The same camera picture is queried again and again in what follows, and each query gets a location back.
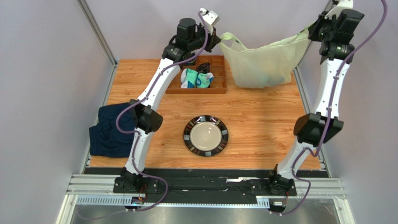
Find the pale green plastic bag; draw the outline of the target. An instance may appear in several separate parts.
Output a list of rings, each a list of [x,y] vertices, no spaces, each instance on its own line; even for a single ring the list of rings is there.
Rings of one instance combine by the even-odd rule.
[[[291,72],[302,60],[310,40],[309,26],[294,36],[249,49],[232,33],[221,36],[219,46],[235,84],[241,88],[264,88],[291,82]]]

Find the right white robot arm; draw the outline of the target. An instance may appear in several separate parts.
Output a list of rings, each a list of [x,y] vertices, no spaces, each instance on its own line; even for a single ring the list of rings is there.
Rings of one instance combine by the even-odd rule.
[[[320,42],[321,81],[310,113],[297,119],[293,133],[296,137],[285,158],[270,173],[267,191],[272,195],[286,194],[292,189],[297,169],[308,155],[317,157],[322,144],[342,130],[339,119],[339,99],[344,77],[354,56],[350,44],[354,31],[364,14],[353,9],[339,12],[324,11],[308,27],[308,39]]]

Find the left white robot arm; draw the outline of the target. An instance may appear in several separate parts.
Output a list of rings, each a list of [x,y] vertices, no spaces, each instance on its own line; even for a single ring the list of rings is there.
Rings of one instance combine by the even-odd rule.
[[[115,179],[119,188],[138,192],[143,185],[142,172],[145,159],[154,133],[160,128],[163,117],[157,113],[158,106],[166,89],[180,72],[181,67],[196,59],[195,50],[211,52],[220,43],[215,25],[216,15],[203,15],[201,23],[192,18],[179,21],[176,34],[164,48],[162,59],[150,83],[138,99],[130,100],[127,108],[135,124],[133,145],[120,177]]]

